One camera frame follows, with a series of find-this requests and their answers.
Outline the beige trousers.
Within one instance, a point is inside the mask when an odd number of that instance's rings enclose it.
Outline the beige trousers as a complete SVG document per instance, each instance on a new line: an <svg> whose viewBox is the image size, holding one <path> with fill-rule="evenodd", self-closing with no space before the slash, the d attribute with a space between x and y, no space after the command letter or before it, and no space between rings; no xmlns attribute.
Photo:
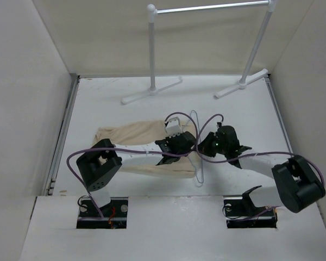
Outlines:
<svg viewBox="0 0 326 261"><path fill-rule="evenodd" d="M110 139L118 145L147 144L166 137L163 120L137 121L119 127L101 127L95 133L92 145L102 139ZM193 178L202 169L201 160L196 153L182 157L178 162L168 165L139 165L120 168L122 172L136 173L146 176L169 178Z"/></svg>

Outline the light blue wire hanger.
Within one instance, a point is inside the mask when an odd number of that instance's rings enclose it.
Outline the light blue wire hanger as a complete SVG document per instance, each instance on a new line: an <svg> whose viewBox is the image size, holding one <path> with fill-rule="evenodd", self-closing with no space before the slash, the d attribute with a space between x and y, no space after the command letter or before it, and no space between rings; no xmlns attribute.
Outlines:
<svg viewBox="0 0 326 261"><path fill-rule="evenodd" d="M186 124L183 125L183 130L189 125L190 122L194 122L197 127L197 132L200 131L200 124L198 113L195 110L191 110L189 114L190 119ZM201 188L204 184L204 165L203 160L199 156L197 152L190 153L187 157L190 161L192 167L194 168L194 176L195 176L195 186Z"/></svg>

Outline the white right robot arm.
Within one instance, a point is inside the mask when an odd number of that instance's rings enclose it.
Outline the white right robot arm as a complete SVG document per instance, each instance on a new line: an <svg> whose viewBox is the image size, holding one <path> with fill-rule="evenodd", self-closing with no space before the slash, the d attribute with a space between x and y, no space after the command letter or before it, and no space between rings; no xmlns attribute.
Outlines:
<svg viewBox="0 0 326 261"><path fill-rule="evenodd" d="M207 157L223 155L227 163L273 179L273 186L257 186L246 191L241 209L254 215L264 206L283 206L298 213L326 195L320 170L310 160L289 152L257 152L241 145L232 126L218 124L197 146Z"/></svg>

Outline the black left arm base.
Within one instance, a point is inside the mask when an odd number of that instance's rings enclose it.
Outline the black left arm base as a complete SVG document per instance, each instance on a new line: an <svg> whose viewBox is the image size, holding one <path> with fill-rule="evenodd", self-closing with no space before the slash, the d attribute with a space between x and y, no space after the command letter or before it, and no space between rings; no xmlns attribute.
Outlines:
<svg viewBox="0 0 326 261"><path fill-rule="evenodd" d="M103 217L87 196L78 199L79 207L76 229L126 229L128 198L113 197L108 206L101 207Z"/></svg>

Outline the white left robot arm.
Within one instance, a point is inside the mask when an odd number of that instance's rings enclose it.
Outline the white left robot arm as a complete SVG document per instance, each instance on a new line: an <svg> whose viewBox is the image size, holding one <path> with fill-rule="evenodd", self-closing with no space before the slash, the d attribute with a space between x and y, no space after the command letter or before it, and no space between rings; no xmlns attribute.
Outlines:
<svg viewBox="0 0 326 261"><path fill-rule="evenodd" d="M102 218L110 213L111 198L106 186L120 169L170 165L188 156L195 144L194 135L183 132L144 145L118 145L103 139L85 151L76 164L90 194L95 217Z"/></svg>

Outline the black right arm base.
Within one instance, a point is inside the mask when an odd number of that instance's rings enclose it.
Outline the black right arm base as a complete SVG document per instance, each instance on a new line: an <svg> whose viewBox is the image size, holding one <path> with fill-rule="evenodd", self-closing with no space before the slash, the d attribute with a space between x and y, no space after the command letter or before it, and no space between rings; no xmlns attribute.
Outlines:
<svg viewBox="0 0 326 261"><path fill-rule="evenodd" d="M277 227L275 207L256 207L242 196L224 197L222 212L228 229Z"/></svg>

